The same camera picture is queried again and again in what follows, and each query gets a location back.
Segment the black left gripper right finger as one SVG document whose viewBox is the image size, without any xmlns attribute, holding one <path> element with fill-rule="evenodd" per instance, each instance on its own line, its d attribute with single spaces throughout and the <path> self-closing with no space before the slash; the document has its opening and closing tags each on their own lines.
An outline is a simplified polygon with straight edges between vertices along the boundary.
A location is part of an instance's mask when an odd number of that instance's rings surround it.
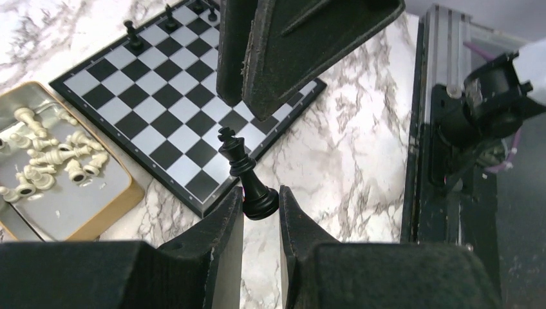
<svg viewBox="0 0 546 309">
<path fill-rule="evenodd" d="M 285 308 L 500 308 L 481 261 L 442 243 L 341 243 L 279 190 Z"/>
</svg>

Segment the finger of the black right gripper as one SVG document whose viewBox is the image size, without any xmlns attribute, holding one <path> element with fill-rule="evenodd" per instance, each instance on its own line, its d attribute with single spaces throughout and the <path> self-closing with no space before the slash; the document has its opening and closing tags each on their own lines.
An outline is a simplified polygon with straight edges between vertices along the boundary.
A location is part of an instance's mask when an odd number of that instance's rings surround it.
<svg viewBox="0 0 546 309">
<path fill-rule="evenodd" d="M 392 23 L 404 1 L 258 1 L 242 99 L 259 120 Z"/>
<path fill-rule="evenodd" d="M 257 0 L 220 1 L 216 92 L 230 107 L 241 102 L 243 68 Z"/>
</svg>

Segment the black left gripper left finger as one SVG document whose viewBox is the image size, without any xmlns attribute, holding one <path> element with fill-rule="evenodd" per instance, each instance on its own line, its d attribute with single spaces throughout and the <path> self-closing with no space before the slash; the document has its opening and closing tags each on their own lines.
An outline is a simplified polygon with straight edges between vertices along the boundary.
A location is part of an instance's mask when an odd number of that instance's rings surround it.
<svg viewBox="0 0 546 309">
<path fill-rule="evenodd" d="M 171 241 L 1 245 L 2 308 L 238 308 L 243 193 Z"/>
</svg>

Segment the black king piece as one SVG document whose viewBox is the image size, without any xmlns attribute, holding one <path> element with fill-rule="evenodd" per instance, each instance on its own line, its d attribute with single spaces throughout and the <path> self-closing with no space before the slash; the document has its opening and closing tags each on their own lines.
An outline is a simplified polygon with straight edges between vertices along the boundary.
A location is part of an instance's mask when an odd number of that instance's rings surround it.
<svg viewBox="0 0 546 309">
<path fill-rule="evenodd" d="M 236 137 L 229 127 L 221 128 L 218 133 L 222 142 L 218 152 L 228 159 L 230 175 L 239 178 L 243 187 L 244 214 L 254 221 L 269 217 L 278 210 L 278 192 L 264 185 L 256 176 L 256 161 L 246 153 L 244 138 Z"/>
</svg>

